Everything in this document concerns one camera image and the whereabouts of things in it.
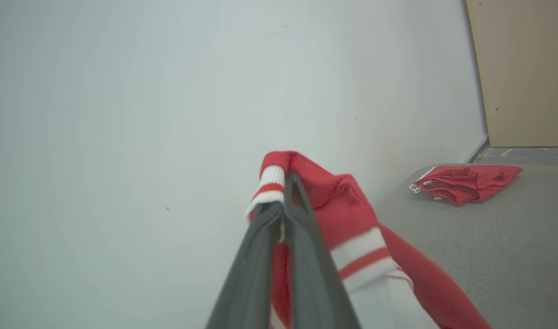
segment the white wall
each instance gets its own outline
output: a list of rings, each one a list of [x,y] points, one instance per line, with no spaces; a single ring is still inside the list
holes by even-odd
[[[201,327],[266,152],[378,200],[481,142],[474,65],[455,0],[0,0],[0,329]]]

